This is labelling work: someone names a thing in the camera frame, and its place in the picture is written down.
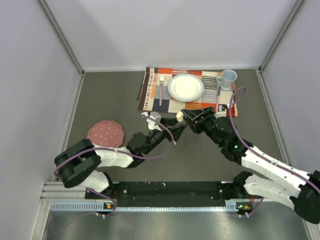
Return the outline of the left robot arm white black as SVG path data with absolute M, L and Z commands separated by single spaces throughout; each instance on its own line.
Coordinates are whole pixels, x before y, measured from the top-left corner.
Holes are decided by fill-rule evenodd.
M 149 124 L 149 133 L 136 132 L 126 146 L 122 127 L 115 121 L 103 120 L 96 123 L 80 140 L 55 159 L 54 174 L 65 188 L 82 186 L 97 192 L 102 198 L 109 198 L 114 191 L 112 180 L 98 168 L 119 167 L 132 169 L 148 160 L 148 154 L 163 140 L 176 145 L 187 127 L 175 118 L 161 118 L 143 114 Z

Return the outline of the beige square ring object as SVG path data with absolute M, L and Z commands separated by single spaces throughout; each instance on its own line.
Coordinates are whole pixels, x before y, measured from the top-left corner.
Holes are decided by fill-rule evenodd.
M 185 114 L 182 112 L 182 111 L 179 111 L 177 114 L 176 114 L 176 120 L 179 122 L 179 123 L 182 123 L 184 120 L 185 120 L 186 116 Z

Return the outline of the white round plate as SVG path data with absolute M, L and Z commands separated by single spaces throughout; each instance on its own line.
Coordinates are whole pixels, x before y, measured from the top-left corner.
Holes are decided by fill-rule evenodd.
M 167 85 L 169 94 L 180 102 L 192 102 L 202 96 L 204 84 L 202 80 L 189 73 L 174 76 Z

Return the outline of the pink polka dot plate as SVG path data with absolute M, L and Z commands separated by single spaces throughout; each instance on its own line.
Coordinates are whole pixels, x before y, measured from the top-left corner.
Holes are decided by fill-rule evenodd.
M 96 123 L 87 133 L 87 139 L 92 144 L 107 147 L 118 148 L 124 140 L 124 131 L 120 124 L 112 120 L 103 120 Z

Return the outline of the pink handled knife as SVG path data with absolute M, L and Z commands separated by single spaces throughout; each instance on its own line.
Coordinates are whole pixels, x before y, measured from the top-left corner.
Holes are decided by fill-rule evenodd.
M 220 94 L 221 94 L 221 85 L 218 84 L 217 85 L 217 93 L 216 93 L 216 108 L 215 108 L 215 112 L 219 112 L 219 101 L 220 101 Z

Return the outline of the pink handled fork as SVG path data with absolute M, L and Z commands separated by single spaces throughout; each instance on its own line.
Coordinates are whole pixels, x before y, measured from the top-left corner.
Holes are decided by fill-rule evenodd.
M 161 75 L 159 77 L 159 85 L 160 85 L 160 89 L 159 89 L 159 106 L 162 106 L 164 82 L 165 82 L 165 77 L 164 77 L 164 75 Z

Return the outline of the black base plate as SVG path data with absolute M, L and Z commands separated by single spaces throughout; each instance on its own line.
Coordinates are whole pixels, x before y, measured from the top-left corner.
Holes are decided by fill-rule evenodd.
M 232 182 L 220 181 L 116 182 L 104 195 L 127 208 L 224 207 L 227 200 L 258 198 Z

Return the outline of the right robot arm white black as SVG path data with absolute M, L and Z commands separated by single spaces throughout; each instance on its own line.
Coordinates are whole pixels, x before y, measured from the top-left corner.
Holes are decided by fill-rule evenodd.
M 320 172 L 299 170 L 273 158 L 252 143 L 239 137 L 234 122 L 227 116 L 217 116 L 212 107 L 183 109 L 177 113 L 196 133 L 205 133 L 226 159 L 263 177 L 247 174 L 233 185 L 239 198 L 256 195 L 281 203 L 312 224 L 320 222 Z

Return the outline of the light blue mug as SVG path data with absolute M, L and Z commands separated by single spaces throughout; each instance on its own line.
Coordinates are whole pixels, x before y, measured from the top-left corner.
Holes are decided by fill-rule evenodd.
M 225 69 L 221 75 L 216 77 L 217 82 L 222 90 L 228 91 L 232 88 L 233 83 L 237 80 L 238 74 L 232 69 Z

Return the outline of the patterned orange placemat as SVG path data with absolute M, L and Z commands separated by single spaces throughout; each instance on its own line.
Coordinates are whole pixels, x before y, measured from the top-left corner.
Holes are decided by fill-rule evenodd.
M 138 109 L 178 113 L 182 109 L 197 110 L 213 107 L 222 112 L 230 103 L 236 84 L 221 89 L 217 79 L 221 72 L 147 67 L 138 96 Z

